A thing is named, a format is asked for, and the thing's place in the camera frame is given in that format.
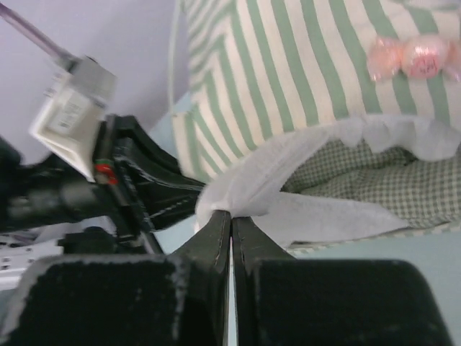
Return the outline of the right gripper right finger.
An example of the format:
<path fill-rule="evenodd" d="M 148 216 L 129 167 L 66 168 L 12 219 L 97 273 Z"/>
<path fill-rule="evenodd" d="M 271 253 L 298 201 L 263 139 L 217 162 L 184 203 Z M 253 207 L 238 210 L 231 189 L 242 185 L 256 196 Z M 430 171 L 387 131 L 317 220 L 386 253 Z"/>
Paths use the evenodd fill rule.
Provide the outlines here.
<path fill-rule="evenodd" d="M 424 276 L 394 259 L 296 259 L 232 222 L 240 345 L 451 345 Z"/>

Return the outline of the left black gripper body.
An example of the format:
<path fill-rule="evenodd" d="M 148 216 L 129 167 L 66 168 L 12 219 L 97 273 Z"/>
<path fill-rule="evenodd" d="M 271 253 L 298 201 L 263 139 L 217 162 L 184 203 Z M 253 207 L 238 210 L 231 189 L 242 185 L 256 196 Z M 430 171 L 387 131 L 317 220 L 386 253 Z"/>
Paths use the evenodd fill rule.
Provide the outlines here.
<path fill-rule="evenodd" d="M 106 216 L 115 225 L 109 237 L 114 253 L 142 253 L 140 226 L 133 200 L 116 167 L 116 143 L 128 128 L 137 128 L 132 115 L 109 115 L 99 126 L 90 151 L 90 182 L 56 154 L 31 165 L 7 141 L 1 141 L 1 232 L 59 223 L 78 223 Z"/>

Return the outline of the green checked cushion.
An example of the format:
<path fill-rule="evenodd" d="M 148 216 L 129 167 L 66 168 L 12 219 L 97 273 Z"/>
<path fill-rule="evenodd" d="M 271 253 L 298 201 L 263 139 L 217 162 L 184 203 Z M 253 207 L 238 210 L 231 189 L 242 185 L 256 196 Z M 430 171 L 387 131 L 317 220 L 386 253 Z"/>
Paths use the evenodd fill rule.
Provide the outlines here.
<path fill-rule="evenodd" d="M 301 164 L 282 191 L 376 203 L 412 228 L 460 219 L 460 155 L 422 161 L 403 148 L 374 154 L 365 142 L 327 143 Z"/>

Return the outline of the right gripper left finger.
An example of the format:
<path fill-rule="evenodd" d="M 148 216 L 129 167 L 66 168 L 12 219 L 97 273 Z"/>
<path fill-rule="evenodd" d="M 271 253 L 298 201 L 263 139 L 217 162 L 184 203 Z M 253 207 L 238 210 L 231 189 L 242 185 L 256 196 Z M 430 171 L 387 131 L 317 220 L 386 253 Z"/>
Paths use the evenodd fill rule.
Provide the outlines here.
<path fill-rule="evenodd" d="M 45 257 L 24 273 L 3 345 L 225 345 L 231 217 L 168 255 Z"/>

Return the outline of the striped green white pet tent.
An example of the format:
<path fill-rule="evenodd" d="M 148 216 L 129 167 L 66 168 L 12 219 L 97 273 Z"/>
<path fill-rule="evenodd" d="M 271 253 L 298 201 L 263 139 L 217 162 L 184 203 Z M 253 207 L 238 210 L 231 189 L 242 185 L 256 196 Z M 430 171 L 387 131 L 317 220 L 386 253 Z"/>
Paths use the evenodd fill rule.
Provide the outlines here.
<path fill-rule="evenodd" d="M 182 173 L 205 183 L 196 229 L 224 210 L 278 244 L 423 236 L 376 203 L 284 192 L 327 143 L 422 161 L 460 155 L 460 67 L 400 63 L 430 38 L 460 48 L 457 1 L 180 1 L 191 107 L 172 118 Z"/>

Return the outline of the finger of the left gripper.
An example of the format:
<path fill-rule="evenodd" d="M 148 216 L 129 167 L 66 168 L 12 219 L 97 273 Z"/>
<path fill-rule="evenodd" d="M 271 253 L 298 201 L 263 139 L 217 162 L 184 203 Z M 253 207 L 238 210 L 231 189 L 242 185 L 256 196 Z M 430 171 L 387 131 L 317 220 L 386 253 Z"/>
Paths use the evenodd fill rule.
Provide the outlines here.
<path fill-rule="evenodd" d="M 204 184 L 182 175 L 177 160 L 141 128 L 134 116 L 115 117 L 115 164 L 152 231 L 194 214 Z"/>

